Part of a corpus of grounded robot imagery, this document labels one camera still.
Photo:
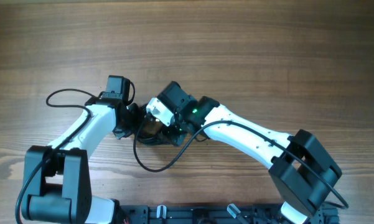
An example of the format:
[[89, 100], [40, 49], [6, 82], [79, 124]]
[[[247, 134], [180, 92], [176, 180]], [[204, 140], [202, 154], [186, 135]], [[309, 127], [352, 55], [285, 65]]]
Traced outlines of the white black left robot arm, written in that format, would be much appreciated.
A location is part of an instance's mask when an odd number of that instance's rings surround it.
[[119, 203], [91, 192], [88, 160], [107, 134], [121, 139], [136, 132], [140, 113], [134, 96], [132, 81], [110, 75], [106, 90], [91, 95], [82, 115], [59, 138], [27, 150], [17, 223], [117, 222]]

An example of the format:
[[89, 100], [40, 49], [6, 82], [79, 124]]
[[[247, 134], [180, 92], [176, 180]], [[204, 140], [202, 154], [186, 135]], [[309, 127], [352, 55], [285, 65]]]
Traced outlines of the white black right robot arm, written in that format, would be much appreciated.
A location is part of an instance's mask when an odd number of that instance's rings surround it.
[[303, 129], [295, 135], [264, 128], [207, 96], [196, 100], [170, 82], [147, 112], [177, 134], [202, 135], [256, 159], [269, 172], [284, 203], [281, 216], [304, 223], [316, 215], [342, 176], [319, 140]]

